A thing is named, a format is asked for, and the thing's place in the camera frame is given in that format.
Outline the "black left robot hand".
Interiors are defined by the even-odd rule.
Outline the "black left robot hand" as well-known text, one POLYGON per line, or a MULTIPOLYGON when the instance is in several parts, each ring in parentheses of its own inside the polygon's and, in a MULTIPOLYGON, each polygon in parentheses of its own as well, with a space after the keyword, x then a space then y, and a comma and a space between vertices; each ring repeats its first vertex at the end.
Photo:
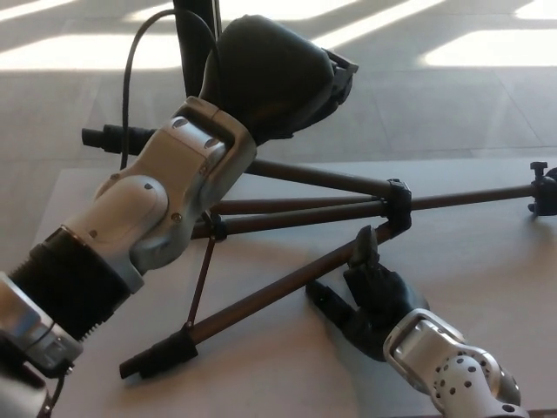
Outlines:
POLYGON ((260 15, 231 21, 206 60, 200 98, 237 119, 257 145, 288 139, 348 98, 357 64, 260 15))

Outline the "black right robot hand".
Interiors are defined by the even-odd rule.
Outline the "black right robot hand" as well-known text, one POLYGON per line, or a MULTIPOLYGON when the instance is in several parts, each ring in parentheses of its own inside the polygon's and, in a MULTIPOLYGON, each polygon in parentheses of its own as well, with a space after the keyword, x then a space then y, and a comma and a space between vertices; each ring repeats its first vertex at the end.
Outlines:
POLYGON ((384 362, 383 346, 395 326, 411 311, 430 305, 422 293, 380 263, 378 246, 372 227, 360 229, 343 272, 355 308, 316 280, 305 286, 305 295, 349 343, 365 356, 384 362))

